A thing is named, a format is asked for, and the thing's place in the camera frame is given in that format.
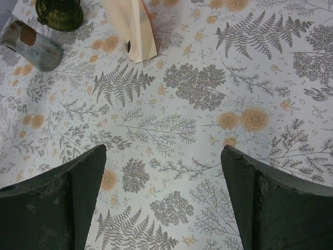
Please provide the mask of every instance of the table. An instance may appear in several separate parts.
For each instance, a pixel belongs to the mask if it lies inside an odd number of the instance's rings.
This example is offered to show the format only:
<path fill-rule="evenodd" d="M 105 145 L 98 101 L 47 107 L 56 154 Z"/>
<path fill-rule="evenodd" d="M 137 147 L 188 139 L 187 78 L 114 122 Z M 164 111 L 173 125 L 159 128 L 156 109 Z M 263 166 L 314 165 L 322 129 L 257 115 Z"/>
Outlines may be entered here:
<path fill-rule="evenodd" d="M 0 50 L 0 186 L 105 144 L 86 250 L 242 249 L 224 145 L 333 183 L 332 1 L 146 3 L 159 55 L 142 71 L 98 0 L 81 2 L 72 33 L 41 26 L 34 0 L 19 1 L 14 13 L 66 53 L 42 73 Z"/>

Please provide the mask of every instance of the botanical pattern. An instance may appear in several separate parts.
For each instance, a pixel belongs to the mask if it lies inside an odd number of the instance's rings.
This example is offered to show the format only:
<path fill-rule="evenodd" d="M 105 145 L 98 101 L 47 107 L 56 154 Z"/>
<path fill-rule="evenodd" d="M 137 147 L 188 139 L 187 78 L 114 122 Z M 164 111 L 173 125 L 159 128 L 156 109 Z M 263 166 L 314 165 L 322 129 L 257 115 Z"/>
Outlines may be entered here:
<path fill-rule="evenodd" d="M 333 186 L 331 0 L 144 0 L 157 56 L 135 64 L 97 0 L 40 72 L 0 46 L 0 188 L 104 144 L 85 250 L 243 250 L 221 168 L 233 146 Z"/>

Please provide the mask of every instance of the tablecloth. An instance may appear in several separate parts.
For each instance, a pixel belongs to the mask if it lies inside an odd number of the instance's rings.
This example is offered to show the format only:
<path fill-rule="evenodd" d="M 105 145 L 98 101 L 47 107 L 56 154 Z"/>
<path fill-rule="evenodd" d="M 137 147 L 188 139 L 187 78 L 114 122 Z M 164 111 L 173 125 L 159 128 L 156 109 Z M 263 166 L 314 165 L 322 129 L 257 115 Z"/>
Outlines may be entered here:
<path fill-rule="evenodd" d="M 43 73 L 1 47 L 0 186 L 105 144 L 86 250 L 242 249 L 224 145 L 332 185 L 332 0 L 148 0 L 158 56 L 144 68 L 99 0 L 71 33 L 40 25 L 34 3 L 14 14 L 65 56 Z"/>

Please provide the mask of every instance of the table surface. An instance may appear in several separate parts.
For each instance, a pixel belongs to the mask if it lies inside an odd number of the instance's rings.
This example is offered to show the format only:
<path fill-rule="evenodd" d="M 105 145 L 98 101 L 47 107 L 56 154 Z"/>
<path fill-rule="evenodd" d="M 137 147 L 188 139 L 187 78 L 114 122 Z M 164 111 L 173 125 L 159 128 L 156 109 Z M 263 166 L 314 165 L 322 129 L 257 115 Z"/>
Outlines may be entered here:
<path fill-rule="evenodd" d="M 242 249 L 224 145 L 333 183 L 332 1 L 146 2 L 159 55 L 142 71 L 99 0 L 81 2 L 71 33 L 19 0 L 14 13 L 66 53 L 43 73 L 0 49 L 0 186 L 105 144 L 86 250 Z M 107 223 L 120 215 L 127 231 Z"/>

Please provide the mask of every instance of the cream plastic object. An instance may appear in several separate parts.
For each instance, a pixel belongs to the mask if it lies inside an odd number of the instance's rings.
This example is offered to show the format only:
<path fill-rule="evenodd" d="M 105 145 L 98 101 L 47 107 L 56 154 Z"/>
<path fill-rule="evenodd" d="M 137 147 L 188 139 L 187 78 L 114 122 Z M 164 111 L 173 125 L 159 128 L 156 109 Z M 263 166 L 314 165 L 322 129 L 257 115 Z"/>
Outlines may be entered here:
<path fill-rule="evenodd" d="M 139 63 L 157 55 L 149 13 L 142 0 L 103 0 L 103 6 L 132 61 Z"/>

